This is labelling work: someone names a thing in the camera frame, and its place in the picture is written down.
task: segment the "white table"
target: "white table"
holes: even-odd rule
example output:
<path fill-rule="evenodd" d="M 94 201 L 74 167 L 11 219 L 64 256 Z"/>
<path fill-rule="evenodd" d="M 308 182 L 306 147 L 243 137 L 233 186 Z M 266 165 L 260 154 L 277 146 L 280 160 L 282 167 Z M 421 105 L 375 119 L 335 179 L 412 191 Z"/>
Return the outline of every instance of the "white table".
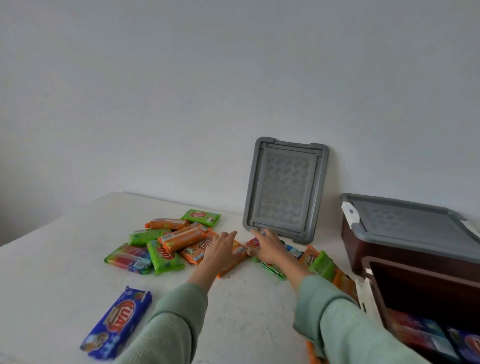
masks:
<path fill-rule="evenodd" d="M 179 218 L 189 208 L 110 193 L 0 248 L 0 363 L 92 363 L 80 344 L 127 285 L 152 292 L 148 316 L 195 269 L 140 276 L 103 259 L 151 219 Z M 241 243 L 252 238 L 238 215 L 222 214 L 215 230 L 237 230 Z M 313 245 L 351 274 L 338 232 L 318 231 Z M 242 263 L 209 293 L 193 362 L 306 364 L 305 342 L 292 329 L 296 301 L 288 282 L 251 260 Z"/>

